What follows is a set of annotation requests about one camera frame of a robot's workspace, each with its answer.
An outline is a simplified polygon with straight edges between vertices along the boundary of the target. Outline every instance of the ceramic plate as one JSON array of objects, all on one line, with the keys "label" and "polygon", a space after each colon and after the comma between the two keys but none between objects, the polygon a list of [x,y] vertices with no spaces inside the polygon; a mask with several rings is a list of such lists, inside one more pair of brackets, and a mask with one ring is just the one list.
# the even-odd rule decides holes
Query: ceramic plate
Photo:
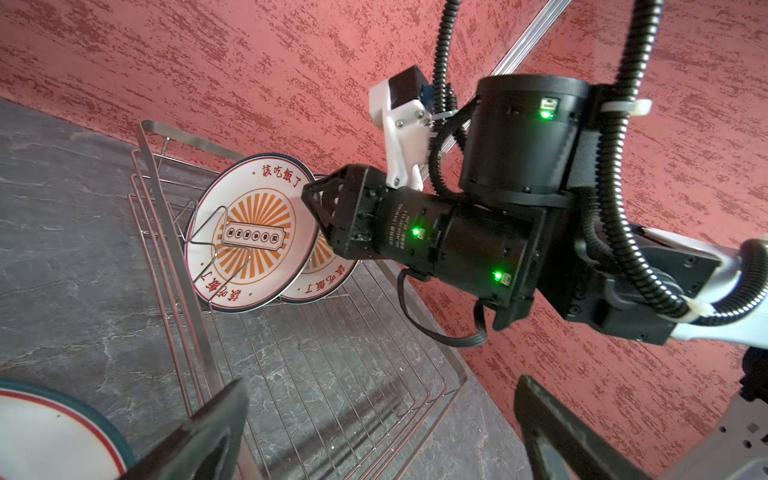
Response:
[{"label": "ceramic plate", "polygon": [[318,232],[301,201],[311,181],[297,159],[261,154],[233,165],[208,187],[187,228],[185,253],[195,291],[211,308],[257,308],[296,279]]},{"label": "ceramic plate", "polygon": [[344,283],[357,265],[357,260],[346,260],[333,252],[322,233],[304,270],[280,295],[288,303],[309,303],[320,300]]},{"label": "ceramic plate", "polygon": [[120,432],[88,405],[0,379],[0,478],[114,480],[134,462]]}]

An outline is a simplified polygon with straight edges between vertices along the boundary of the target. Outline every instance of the metal rack frame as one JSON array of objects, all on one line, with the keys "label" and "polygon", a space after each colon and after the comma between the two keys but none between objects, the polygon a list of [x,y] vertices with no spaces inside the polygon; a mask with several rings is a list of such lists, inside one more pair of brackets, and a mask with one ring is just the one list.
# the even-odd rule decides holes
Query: metal rack frame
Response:
[{"label": "metal rack frame", "polygon": [[[164,138],[159,154],[147,134]],[[397,266],[361,262],[317,303],[274,300],[252,313],[217,312],[195,293],[182,249],[197,233],[185,237],[185,220],[219,172],[174,158],[168,149],[176,141],[230,161],[246,156],[154,121],[138,126],[137,139],[128,201],[187,414],[227,379],[242,376],[260,382],[249,390],[261,403],[259,415],[247,420],[240,478],[403,476],[462,391],[467,372],[455,350],[420,335],[396,308]],[[179,169],[204,182],[195,184]],[[436,326],[412,296],[407,303],[420,322]],[[244,348],[239,356],[236,343]],[[252,374],[244,375],[248,369]],[[274,451],[267,437],[287,439],[285,448]]]}]

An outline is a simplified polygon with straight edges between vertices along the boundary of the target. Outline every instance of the orange sunburst pattern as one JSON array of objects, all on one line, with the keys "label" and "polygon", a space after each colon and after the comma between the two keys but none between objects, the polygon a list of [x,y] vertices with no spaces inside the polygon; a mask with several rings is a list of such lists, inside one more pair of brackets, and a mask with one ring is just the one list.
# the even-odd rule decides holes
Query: orange sunburst pattern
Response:
[{"label": "orange sunburst pattern", "polygon": [[290,202],[277,190],[268,188],[253,190],[230,205],[229,219],[233,222],[269,225],[286,231],[283,245],[275,251],[228,247],[221,243],[226,222],[224,218],[220,220],[214,238],[219,251],[218,258],[214,262],[216,270],[225,278],[239,271],[232,279],[234,283],[252,283],[261,280],[280,265],[290,245],[294,223]]},{"label": "orange sunburst pattern", "polygon": [[312,249],[312,255],[309,261],[306,263],[304,273],[316,272],[323,268],[336,254],[331,249],[328,241],[321,233],[317,237],[315,247]]}]

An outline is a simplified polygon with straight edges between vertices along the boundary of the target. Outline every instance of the ticket-shaped label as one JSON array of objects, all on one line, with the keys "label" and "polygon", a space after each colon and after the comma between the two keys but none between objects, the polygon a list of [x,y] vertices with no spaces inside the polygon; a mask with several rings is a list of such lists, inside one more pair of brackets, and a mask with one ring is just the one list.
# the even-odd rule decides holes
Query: ticket-shaped label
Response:
[{"label": "ticket-shaped label", "polygon": [[224,245],[277,250],[283,245],[285,236],[286,232],[282,228],[230,222],[224,226],[221,240]]}]

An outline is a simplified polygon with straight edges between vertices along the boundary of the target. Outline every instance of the pink wall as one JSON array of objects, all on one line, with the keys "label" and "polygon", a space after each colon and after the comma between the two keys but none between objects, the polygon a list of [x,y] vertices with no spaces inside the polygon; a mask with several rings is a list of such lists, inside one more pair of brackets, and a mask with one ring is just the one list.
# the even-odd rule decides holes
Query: pink wall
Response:
[{"label": "pink wall", "polygon": [[[413,64],[431,70],[440,4],[11,0],[0,7],[0,95],[130,142],[151,118],[319,172],[382,166],[368,88]],[[462,5],[450,73],[460,98],[543,4]],[[521,69],[610,81],[629,10],[574,0]],[[634,121],[627,147],[633,220],[729,246],[768,230],[761,15],[733,0],[668,2],[643,88],[654,113]],[[455,179],[459,163],[446,163]],[[470,330],[471,299],[434,280],[417,287],[448,332]],[[540,298],[531,318],[462,353],[513,425],[514,386],[528,373],[658,474],[723,412],[742,351],[603,337]]]},{"label": "pink wall", "polygon": [[[520,72],[612,81],[630,11],[574,0]],[[768,231],[766,15],[755,2],[667,2],[641,89],[654,110],[633,120],[625,149],[632,220],[730,247]],[[449,165],[454,182],[459,169]],[[471,298],[436,280],[415,286],[448,332],[473,330]],[[743,347],[608,338],[564,322],[542,297],[491,338],[462,353],[513,425],[527,373],[654,475],[707,433],[741,377]]]}]

